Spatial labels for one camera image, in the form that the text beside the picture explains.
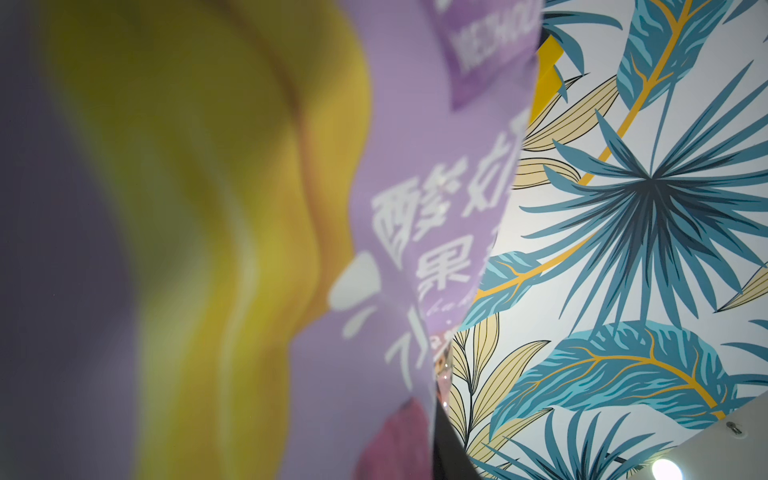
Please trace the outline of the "purple oats bag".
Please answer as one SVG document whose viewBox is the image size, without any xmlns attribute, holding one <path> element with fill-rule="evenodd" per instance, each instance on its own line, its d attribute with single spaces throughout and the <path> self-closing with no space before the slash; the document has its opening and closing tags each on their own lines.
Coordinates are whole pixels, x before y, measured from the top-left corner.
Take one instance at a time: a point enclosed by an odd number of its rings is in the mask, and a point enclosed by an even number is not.
<svg viewBox="0 0 768 480">
<path fill-rule="evenodd" d="M 5 1 L 1 475 L 430 479 L 539 1 Z"/>
</svg>

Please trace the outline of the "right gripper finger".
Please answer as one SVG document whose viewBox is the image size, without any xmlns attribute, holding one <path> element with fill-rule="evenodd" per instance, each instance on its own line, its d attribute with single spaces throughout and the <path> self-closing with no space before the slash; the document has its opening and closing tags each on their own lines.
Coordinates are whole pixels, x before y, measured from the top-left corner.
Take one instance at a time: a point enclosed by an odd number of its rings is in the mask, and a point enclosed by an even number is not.
<svg viewBox="0 0 768 480">
<path fill-rule="evenodd" d="M 433 440 L 434 480 L 480 480 L 441 404 L 436 406 Z"/>
</svg>

